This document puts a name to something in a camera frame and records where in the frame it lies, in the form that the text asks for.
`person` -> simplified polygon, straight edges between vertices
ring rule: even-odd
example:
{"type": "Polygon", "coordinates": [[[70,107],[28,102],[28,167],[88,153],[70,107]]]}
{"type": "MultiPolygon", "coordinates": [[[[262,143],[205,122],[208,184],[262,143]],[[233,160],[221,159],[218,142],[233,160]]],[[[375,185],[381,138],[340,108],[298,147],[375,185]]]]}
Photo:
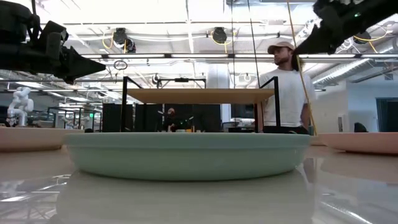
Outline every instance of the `person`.
{"type": "MultiPolygon", "coordinates": [[[[262,104],[264,133],[309,134],[310,110],[293,51],[293,45],[288,42],[279,42],[268,48],[268,53],[274,55],[274,63],[278,68],[260,75],[259,81],[262,86],[272,77],[278,77],[281,127],[276,126],[275,97],[272,96],[262,104]]],[[[311,78],[304,75],[303,79],[309,100],[315,100],[311,78]]],[[[274,82],[264,88],[274,88],[274,82]]]]}
{"type": "Polygon", "coordinates": [[[163,123],[163,130],[175,132],[178,129],[179,121],[175,115],[174,108],[167,110],[167,117],[163,123]]]}
{"type": "Polygon", "coordinates": [[[354,132],[355,133],[366,133],[368,130],[366,129],[365,125],[355,122],[354,123],[354,132]]]}

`mint green bowl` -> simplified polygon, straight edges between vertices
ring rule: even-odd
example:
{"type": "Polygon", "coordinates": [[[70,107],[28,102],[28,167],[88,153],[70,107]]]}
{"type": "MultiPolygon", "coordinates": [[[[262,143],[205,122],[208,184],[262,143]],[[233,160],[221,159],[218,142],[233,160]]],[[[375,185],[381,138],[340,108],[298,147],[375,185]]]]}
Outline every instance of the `mint green bowl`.
{"type": "Polygon", "coordinates": [[[67,134],[77,168],[144,180],[232,180],[293,170],[310,136],[248,133],[67,134]]]}

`glossy white table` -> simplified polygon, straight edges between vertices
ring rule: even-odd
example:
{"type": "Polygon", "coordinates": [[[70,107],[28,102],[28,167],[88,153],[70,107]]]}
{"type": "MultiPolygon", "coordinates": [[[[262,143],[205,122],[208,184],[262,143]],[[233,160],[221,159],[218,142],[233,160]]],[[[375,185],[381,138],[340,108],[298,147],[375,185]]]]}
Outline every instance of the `glossy white table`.
{"type": "Polygon", "coordinates": [[[0,223],[397,223],[398,157],[312,147],[288,174],[146,182],[77,172],[67,151],[0,154],[0,223]]]}

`white t-shirt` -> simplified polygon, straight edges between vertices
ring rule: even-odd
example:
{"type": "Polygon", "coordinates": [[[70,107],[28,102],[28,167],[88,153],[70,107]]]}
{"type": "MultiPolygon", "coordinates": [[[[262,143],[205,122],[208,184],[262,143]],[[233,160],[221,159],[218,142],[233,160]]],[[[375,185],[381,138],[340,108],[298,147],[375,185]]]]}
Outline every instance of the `white t-shirt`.
{"type": "MultiPolygon", "coordinates": [[[[272,72],[262,74],[259,77],[260,86],[272,77],[278,77],[279,83],[279,105],[280,125],[283,127],[299,127],[302,125],[301,112],[303,105],[307,103],[300,73],[276,69],[272,72]]],[[[304,75],[305,88],[308,98],[312,102],[316,99],[315,88],[308,75],[304,75]]],[[[274,88],[274,82],[270,82],[264,88],[274,88]]],[[[270,97],[263,103],[264,126],[276,126],[275,97],[270,97]]]]}

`wall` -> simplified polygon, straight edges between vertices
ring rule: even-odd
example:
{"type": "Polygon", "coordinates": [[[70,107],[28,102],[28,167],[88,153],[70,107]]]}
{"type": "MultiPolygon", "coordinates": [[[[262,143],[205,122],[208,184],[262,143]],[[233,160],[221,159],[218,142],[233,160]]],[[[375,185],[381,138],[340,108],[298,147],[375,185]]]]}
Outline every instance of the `wall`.
{"type": "Polygon", "coordinates": [[[369,132],[378,132],[376,98],[398,97],[398,86],[350,83],[347,89],[350,131],[354,131],[355,122],[360,122],[369,132]]]}
{"type": "Polygon", "coordinates": [[[343,117],[343,132],[349,131],[348,99],[346,83],[326,87],[325,92],[317,92],[317,100],[312,102],[312,115],[318,133],[337,133],[338,117],[343,117]]]}

